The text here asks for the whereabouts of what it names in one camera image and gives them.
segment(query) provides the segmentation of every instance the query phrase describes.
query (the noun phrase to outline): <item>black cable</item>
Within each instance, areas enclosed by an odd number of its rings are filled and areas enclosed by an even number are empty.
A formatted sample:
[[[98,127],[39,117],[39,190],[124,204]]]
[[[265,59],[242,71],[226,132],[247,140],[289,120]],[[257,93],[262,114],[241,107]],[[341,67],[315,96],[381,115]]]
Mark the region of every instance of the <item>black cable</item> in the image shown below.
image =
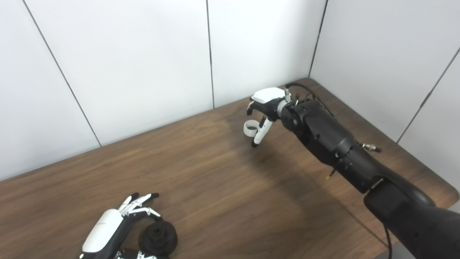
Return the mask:
[[[391,245],[390,233],[388,232],[388,228],[386,228],[385,225],[383,225],[383,228],[385,229],[386,240],[388,242],[388,259],[391,259],[393,254],[393,247]]]
[[[316,98],[316,100],[318,100],[323,106],[324,108],[326,109],[327,112],[329,112],[331,114],[332,117],[334,117],[337,121],[339,121],[339,119],[335,116],[335,114],[331,111],[331,109],[321,100],[321,98],[319,98],[319,96],[313,91],[311,90],[309,87],[303,85],[303,84],[300,84],[300,83],[297,83],[297,82],[292,82],[292,83],[288,83],[286,84],[286,88],[289,88],[291,86],[298,86],[298,87],[302,87],[303,89],[309,91],[311,93],[311,95],[313,96],[313,99]]]

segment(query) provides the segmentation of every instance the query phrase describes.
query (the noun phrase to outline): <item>black robotic arm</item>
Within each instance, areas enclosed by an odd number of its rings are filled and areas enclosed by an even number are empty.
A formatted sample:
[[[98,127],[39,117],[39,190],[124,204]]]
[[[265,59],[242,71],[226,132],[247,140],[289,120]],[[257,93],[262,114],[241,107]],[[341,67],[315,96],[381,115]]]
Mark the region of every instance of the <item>black robotic arm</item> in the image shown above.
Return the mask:
[[[291,100],[288,88],[267,88],[251,98],[252,109],[264,114],[254,135],[265,136],[264,122],[281,120],[322,163],[334,168],[364,196],[364,204],[417,259],[460,258],[460,214],[436,207],[415,185],[377,161],[353,134],[325,109],[320,100]],[[256,147],[262,140],[258,138]]]

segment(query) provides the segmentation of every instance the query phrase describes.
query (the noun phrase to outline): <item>white ring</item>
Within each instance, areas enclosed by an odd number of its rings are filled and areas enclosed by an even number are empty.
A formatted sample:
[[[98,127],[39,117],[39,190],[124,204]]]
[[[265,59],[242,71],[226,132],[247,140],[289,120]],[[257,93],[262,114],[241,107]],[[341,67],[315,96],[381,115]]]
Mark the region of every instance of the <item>white ring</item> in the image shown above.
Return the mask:
[[[244,123],[243,125],[243,132],[244,132],[244,135],[248,136],[248,137],[254,137],[256,136],[256,133],[257,131],[259,130],[259,122],[256,121],[256,120],[248,120]]]

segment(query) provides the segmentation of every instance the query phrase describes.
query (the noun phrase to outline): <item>white wall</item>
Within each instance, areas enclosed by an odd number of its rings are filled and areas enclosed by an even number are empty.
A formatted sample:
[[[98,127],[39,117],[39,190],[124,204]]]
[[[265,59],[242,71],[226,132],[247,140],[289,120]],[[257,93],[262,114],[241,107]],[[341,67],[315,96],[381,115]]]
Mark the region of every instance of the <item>white wall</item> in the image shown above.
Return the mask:
[[[103,145],[213,108],[205,0],[26,0]]]
[[[325,0],[208,0],[215,105],[308,77]]]
[[[460,56],[454,59],[399,144],[460,190]]]
[[[21,1],[0,1],[0,180],[99,147]]]
[[[457,0],[329,1],[311,78],[397,140],[460,42]]]

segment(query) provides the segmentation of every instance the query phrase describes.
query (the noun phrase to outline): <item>wooden table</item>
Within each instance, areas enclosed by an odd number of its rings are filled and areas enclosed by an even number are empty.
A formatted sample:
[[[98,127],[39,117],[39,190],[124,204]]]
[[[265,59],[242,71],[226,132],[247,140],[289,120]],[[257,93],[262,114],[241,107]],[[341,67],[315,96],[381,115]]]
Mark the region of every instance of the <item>wooden table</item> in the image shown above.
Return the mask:
[[[438,206],[459,199],[452,186],[313,80],[300,81],[358,140],[382,147],[375,156]],[[384,251],[383,227],[363,195],[339,174],[325,181],[331,169],[280,122],[251,147],[242,131],[250,119],[247,104],[243,99],[0,182],[2,257],[77,258],[102,213],[133,192],[160,193],[149,205],[178,231],[172,259],[370,259]],[[138,222],[122,247],[138,248],[150,223]]]

